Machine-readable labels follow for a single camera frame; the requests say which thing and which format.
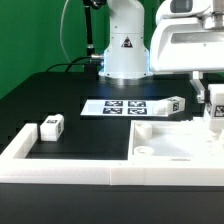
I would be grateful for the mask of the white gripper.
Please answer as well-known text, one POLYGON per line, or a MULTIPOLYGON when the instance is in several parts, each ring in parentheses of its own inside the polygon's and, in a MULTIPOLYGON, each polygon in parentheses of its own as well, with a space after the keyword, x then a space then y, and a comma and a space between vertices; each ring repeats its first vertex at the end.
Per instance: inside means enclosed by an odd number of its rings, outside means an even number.
POLYGON ((202 72, 224 71, 224 0, 165 0, 156 13, 156 25, 151 70, 160 74, 193 71, 190 83, 197 101, 205 103, 202 72))

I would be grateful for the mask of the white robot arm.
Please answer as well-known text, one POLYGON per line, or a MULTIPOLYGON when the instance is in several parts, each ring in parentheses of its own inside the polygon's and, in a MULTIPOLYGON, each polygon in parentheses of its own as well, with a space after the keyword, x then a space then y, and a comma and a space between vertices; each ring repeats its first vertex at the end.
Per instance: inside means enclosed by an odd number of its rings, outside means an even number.
POLYGON ((144 45, 144 7, 138 0, 108 0, 110 43, 103 54, 105 81, 135 84, 154 74, 189 74, 200 103, 207 72, 223 72, 224 0, 165 0, 144 45))

